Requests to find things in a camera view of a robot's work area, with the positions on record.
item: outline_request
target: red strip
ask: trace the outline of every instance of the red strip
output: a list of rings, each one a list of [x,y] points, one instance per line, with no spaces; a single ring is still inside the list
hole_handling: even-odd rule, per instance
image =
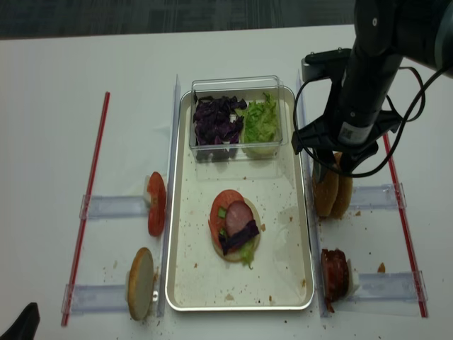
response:
[[[104,132],[105,119],[107,118],[107,109],[108,109],[109,100],[110,100],[110,92],[106,92],[105,98],[104,98],[104,106],[102,108],[101,121],[99,122],[98,138],[96,139],[96,146],[94,147],[93,160],[91,161],[90,177],[88,179],[88,186],[86,187],[85,195],[87,195],[87,196],[91,195],[91,191],[93,189],[94,176],[96,174],[96,166],[98,165],[99,150],[101,150],[101,141],[102,141],[102,135]],[[81,248],[82,248],[82,241],[84,239],[85,226],[86,226],[86,219],[80,220],[79,235],[77,236],[76,250],[74,251],[74,258],[72,260],[71,276],[69,277],[70,285],[74,285],[76,283],[77,268],[79,267],[79,259],[80,259],[80,253],[81,253]],[[72,289],[68,289],[67,297],[71,296],[71,294],[72,294]],[[69,298],[67,298],[67,306],[66,306],[67,310],[69,310],[70,307],[71,307],[71,300]],[[66,327],[68,325],[68,321],[69,321],[69,313],[63,314],[62,327]]]
[[[384,145],[385,145],[385,151],[388,154],[390,152],[390,140],[389,136],[387,134],[384,135]],[[399,180],[398,180],[398,175],[396,174],[396,167],[395,167],[395,162],[394,158],[391,157],[389,160],[389,167],[390,167],[390,174],[391,174],[391,180],[394,182],[394,186],[399,185]],[[396,199],[398,200],[398,203],[401,202],[401,194],[399,191],[396,191]],[[406,215],[406,209],[402,206],[402,208],[399,208],[399,216],[401,218],[401,224],[403,225],[403,232],[404,232],[404,238],[406,239],[406,247],[408,249],[408,255],[409,255],[409,261],[411,263],[411,270],[414,273],[414,281],[415,281],[415,286],[417,288],[417,295],[418,295],[418,306],[420,307],[420,313],[422,317],[428,317],[428,308],[426,306],[426,301],[423,298],[423,294],[420,291],[420,277],[418,275],[418,266],[417,266],[417,259],[415,258],[415,251],[413,249],[412,245],[412,239],[411,239],[411,233],[409,232],[409,222],[408,218]]]

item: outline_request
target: purple cabbage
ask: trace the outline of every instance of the purple cabbage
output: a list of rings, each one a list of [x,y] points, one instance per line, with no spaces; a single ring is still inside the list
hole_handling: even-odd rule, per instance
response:
[[[193,115],[197,145],[219,145],[223,142],[239,143],[239,133],[243,129],[243,117],[230,121],[230,115],[235,115],[237,108],[247,108],[247,103],[237,97],[214,99],[211,96],[198,98],[194,95],[196,106]]]
[[[258,230],[256,221],[251,220],[240,232],[237,232],[231,237],[219,234],[219,241],[220,245],[222,246],[224,255],[227,255],[228,250],[230,250],[231,248],[241,248],[245,243],[247,243],[259,233],[260,231]]]

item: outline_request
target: cut tomato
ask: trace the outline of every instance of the cut tomato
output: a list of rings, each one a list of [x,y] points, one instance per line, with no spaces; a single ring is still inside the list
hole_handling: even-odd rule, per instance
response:
[[[241,200],[243,202],[243,197],[240,193],[235,190],[224,190],[214,199],[211,208],[210,219],[208,224],[211,229],[211,234],[214,242],[221,248],[219,242],[219,233],[220,229],[225,227],[225,219],[219,217],[220,207],[225,210],[228,209],[229,205],[233,202]]]
[[[151,195],[148,232],[151,236],[159,236],[164,230],[166,205],[165,184],[159,172],[153,172],[149,178],[147,191]]]

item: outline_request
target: bottom bun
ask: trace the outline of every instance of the bottom bun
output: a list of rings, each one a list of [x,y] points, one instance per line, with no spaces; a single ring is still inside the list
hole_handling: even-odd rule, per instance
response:
[[[255,220],[256,226],[258,227],[258,231],[259,231],[260,230],[260,226],[261,226],[261,222],[260,222],[260,215],[258,214],[258,211],[256,210],[255,206],[253,205],[253,203],[250,200],[248,200],[247,198],[244,198],[243,200],[249,206],[249,208],[252,210],[253,219]],[[258,245],[260,244],[260,240],[261,240],[261,231],[260,231],[260,234],[256,235],[253,238],[253,250],[254,251],[258,248]],[[225,261],[228,261],[228,262],[240,262],[242,260],[242,258],[241,258],[241,250],[240,249],[224,255],[224,252],[223,252],[222,248],[217,246],[217,244],[214,242],[212,237],[211,237],[211,241],[212,241],[212,246],[214,247],[214,250],[217,253],[217,255],[222,257]]]

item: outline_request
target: crumb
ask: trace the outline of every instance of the crumb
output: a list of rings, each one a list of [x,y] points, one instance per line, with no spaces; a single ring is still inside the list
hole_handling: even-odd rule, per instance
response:
[[[385,273],[385,265],[384,265],[384,262],[382,262],[382,263],[379,265],[379,268],[377,269],[377,272],[378,272],[378,273]]]

